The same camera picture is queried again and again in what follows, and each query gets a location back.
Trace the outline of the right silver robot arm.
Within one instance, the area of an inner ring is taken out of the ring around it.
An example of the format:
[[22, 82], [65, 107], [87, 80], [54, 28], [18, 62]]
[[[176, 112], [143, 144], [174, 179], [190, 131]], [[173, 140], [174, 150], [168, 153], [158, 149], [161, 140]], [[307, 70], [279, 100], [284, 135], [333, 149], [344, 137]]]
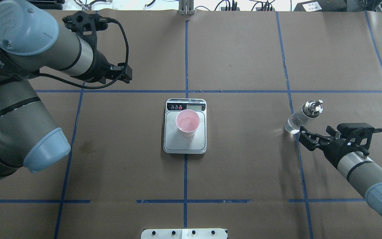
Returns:
[[325, 158], [382, 217], [382, 168], [369, 158], [372, 135], [382, 132], [367, 123], [328, 126], [326, 136], [300, 127], [299, 142], [309, 151], [320, 149]]

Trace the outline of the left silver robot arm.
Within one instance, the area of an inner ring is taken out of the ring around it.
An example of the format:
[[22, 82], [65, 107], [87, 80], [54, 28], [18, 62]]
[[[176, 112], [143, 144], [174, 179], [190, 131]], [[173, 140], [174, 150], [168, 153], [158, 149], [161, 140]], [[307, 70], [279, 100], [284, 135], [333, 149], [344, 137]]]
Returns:
[[[97, 31], [116, 24], [123, 35], [126, 56], [118, 65], [97, 49]], [[121, 23], [113, 18], [82, 11], [63, 18], [63, 24], [26, 0], [0, 2], [0, 180], [21, 167], [37, 173], [70, 153], [63, 130], [44, 106], [29, 80], [48, 77], [83, 89], [51, 74], [48, 67], [95, 89], [116, 81], [129, 83], [129, 45]]]

